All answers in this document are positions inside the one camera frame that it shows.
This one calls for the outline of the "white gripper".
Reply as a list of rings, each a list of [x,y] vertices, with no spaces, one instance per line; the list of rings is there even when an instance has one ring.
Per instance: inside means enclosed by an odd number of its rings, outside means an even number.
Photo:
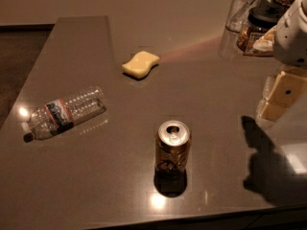
[[[288,65],[307,67],[307,0],[295,0],[276,25],[274,57]],[[257,115],[277,121],[307,92],[307,70],[283,70],[266,78]]]

